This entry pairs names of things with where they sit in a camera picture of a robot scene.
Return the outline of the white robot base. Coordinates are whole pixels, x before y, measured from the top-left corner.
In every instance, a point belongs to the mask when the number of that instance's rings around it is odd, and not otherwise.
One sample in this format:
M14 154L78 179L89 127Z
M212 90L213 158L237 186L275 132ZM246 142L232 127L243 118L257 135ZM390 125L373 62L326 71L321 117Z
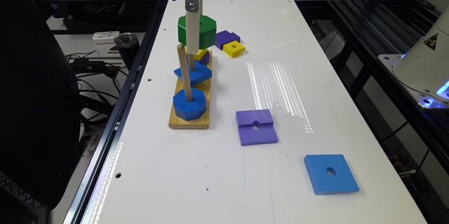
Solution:
M404 54L377 59L424 109L448 108L448 9Z

